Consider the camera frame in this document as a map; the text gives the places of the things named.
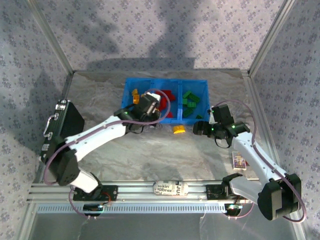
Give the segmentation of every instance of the black briefcase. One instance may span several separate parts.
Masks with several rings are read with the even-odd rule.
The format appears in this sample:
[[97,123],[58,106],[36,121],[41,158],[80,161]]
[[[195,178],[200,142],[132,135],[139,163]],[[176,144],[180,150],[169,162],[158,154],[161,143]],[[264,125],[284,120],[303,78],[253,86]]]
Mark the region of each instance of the black briefcase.
[[75,105],[69,100],[59,100],[55,105],[54,114],[51,115],[45,125],[43,136],[45,137],[41,149],[41,161],[45,164],[51,157],[48,149],[53,138],[60,136],[65,139],[81,133],[84,130],[85,120],[80,115]]

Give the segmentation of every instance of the yellow toy brick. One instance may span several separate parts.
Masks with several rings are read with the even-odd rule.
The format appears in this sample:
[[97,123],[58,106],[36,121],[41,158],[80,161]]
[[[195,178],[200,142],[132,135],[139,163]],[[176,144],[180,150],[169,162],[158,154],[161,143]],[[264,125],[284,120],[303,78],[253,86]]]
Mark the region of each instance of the yellow toy brick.
[[139,94],[133,95],[133,103],[138,104],[140,100]]
[[138,89],[133,89],[133,91],[132,91],[132,96],[134,96],[134,95],[137,95],[138,94]]
[[186,132],[185,127],[182,126],[182,125],[173,127],[173,133],[174,134],[181,134],[181,133],[185,133],[185,132]]

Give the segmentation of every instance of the red toy brick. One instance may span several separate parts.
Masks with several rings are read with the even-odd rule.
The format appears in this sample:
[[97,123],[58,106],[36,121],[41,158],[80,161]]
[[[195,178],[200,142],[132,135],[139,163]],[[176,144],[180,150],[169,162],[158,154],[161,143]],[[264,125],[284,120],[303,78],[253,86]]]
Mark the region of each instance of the red toy brick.
[[[161,90],[161,91],[164,92],[164,93],[168,96],[170,102],[176,100],[176,97],[175,97],[175,95],[173,95],[173,94],[171,93],[171,90]],[[160,92],[158,92],[158,91],[156,91],[155,93],[158,94],[158,95],[160,95],[161,97],[163,97],[163,94],[162,94],[162,93],[160,93]]]
[[166,117],[172,119],[174,117],[174,115],[172,114],[172,112],[169,112]]
[[159,106],[159,111],[161,112],[162,110],[164,110],[167,107],[167,99],[165,99],[164,97],[161,98],[160,100],[160,106]]

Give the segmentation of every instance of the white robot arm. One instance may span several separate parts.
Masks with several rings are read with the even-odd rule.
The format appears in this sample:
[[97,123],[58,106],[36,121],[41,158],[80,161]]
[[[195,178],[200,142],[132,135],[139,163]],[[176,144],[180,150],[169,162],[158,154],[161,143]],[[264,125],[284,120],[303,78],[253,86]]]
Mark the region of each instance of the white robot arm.
[[280,175],[284,176],[301,196],[300,178],[295,173],[287,174],[258,143],[255,142],[253,145],[253,135],[249,128],[241,121],[234,122],[226,104],[213,107],[208,112],[210,121],[196,122],[193,125],[193,133],[213,138],[216,144],[218,139],[226,140],[228,147],[232,145],[249,163],[260,181],[260,184],[252,182],[241,174],[235,173],[224,177],[220,188],[209,189],[210,194],[217,199],[236,195],[251,200],[258,205],[261,213],[268,220],[283,217],[300,209],[298,197]]
[[[49,156],[54,154],[61,146],[68,146],[56,156],[49,168],[56,177],[58,184],[61,186],[72,185],[82,190],[91,201],[100,199],[102,189],[105,186],[92,173],[80,169],[78,162],[101,145],[141,127],[140,124],[128,123],[128,121],[152,122],[158,120],[160,117],[157,110],[159,102],[159,95],[147,93],[140,99],[139,104],[119,109],[107,120],[87,131],[64,139],[55,137],[52,140],[53,144],[50,144],[47,151]],[[227,105],[217,106],[211,110],[215,123],[213,123],[212,117],[210,122],[198,121],[193,125],[193,133],[213,138],[216,143],[217,139],[224,139],[229,147],[232,144],[234,149],[239,151],[253,168],[260,184],[249,181],[241,174],[235,173],[224,177],[222,184],[218,187],[217,185],[213,188],[207,186],[207,196],[210,195],[208,200],[229,200],[234,196],[240,196],[257,204],[262,214],[269,220],[297,211],[300,208],[297,198],[274,171],[277,170],[285,176],[301,194],[299,177],[296,174],[287,174],[256,143],[255,147],[262,157],[269,165],[273,166],[271,169],[254,150],[252,134],[248,127],[243,122],[234,122]],[[107,125],[108,127],[105,127],[105,129],[96,131]]]

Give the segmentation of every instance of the crumpled silver sheet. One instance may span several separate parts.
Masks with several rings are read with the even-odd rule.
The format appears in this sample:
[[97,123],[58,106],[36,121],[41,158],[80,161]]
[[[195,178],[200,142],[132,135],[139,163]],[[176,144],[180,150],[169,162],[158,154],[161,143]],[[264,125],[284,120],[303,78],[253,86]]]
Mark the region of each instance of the crumpled silver sheet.
[[[85,130],[107,119],[121,107],[126,78],[164,78],[208,80],[210,103],[225,99],[238,99],[249,103],[248,93],[240,71],[149,71],[149,72],[80,72],[75,73],[68,99],[85,119]],[[248,110],[229,103],[235,121],[253,120]],[[141,134],[127,134],[114,139],[89,153],[79,165],[94,173],[101,181],[115,180],[221,180],[241,173],[257,178],[250,166],[247,170],[234,170],[232,151],[216,146],[211,138],[186,132],[173,134],[173,126],[160,124],[145,127]]]

